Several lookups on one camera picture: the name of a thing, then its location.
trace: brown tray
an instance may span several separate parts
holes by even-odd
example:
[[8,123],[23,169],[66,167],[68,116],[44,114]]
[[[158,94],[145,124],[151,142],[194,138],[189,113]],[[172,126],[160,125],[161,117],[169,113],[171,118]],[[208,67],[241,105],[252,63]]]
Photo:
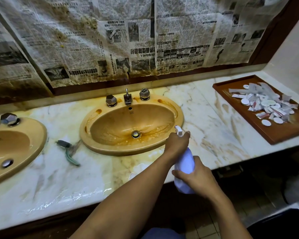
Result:
[[[241,104],[241,99],[231,97],[232,93],[228,92],[229,88],[232,89],[243,89],[243,85],[249,83],[264,82],[261,78],[256,75],[247,76],[235,80],[228,80],[220,83],[213,84],[213,88],[229,103],[231,106],[246,120],[249,122],[257,132],[263,136],[270,144],[276,144],[284,140],[299,136],[299,106],[298,109],[293,109],[295,114],[290,115],[290,122],[284,122],[283,124],[276,124],[274,121],[271,122],[271,126],[264,126],[261,120],[256,117],[258,112],[248,111],[249,106]],[[268,84],[275,93],[280,96],[283,94],[276,88]],[[290,103],[297,104],[294,100],[290,100]]]

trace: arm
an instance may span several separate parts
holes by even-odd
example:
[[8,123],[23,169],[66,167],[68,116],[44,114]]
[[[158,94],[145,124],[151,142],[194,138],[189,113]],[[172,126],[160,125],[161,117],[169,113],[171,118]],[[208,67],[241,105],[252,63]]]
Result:
[[172,174],[187,183],[196,194],[211,201],[218,217],[218,225],[222,239],[252,239],[241,223],[234,206],[219,187],[211,170],[204,166],[198,156],[194,156],[195,170],[185,174],[173,170]]
[[70,239],[135,238],[146,223],[170,168],[188,146],[190,133],[171,133],[164,153],[102,201]]

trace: yellow sink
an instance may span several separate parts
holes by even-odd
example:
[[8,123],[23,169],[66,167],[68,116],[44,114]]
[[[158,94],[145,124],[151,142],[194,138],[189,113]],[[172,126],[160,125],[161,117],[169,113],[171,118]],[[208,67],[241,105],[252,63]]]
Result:
[[0,182],[30,164],[47,139],[45,126],[31,118],[20,118],[14,127],[0,125]]
[[175,126],[183,126],[184,115],[172,100],[151,95],[147,101],[134,97],[126,106],[123,95],[117,105],[100,101],[82,121],[80,137],[90,150],[111,156],[144,153],[165,143]]

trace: white spray bottle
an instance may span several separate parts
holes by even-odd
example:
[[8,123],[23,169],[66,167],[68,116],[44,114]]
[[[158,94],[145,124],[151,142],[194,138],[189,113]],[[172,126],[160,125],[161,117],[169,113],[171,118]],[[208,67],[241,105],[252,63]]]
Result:
[[[179,137],[183,136],[183,131],[180,126],[175,126],[176,134]],[[175,170],[180,170],[183,173],[190,174],[195,169],[195,160],[189,148],[186,149],[183,155],[179,156],[175,164]],[[179,192],[184,194],[194,194],[195,192],[181,179],[175,177],[174,184]]]

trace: marble countertop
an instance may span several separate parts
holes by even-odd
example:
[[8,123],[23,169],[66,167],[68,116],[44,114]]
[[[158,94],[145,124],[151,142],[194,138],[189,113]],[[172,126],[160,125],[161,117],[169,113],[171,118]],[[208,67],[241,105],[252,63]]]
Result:
[[[213,83],[252,74],[299,103],[295,92],[263,71],[154,88],[150,92],[167,96],[182,108],[183,129],[191,131],[192,153],[199,155],[204,165],[217,169],[299,145],[299,136],[270,145],[212,88]],[[111,157],[81,144],[73,156],[81,167],[69,164],[64,150],[55,142],[78,142],[81,121],[98,99],[104,97],[15,112],[19,117],[42,122],[48,130],[48,140],[28,167],[0,183],[0,229],[100,202],[163,153],[164,146],[139,155]],[[165,182],[173,179],[170,171]]]

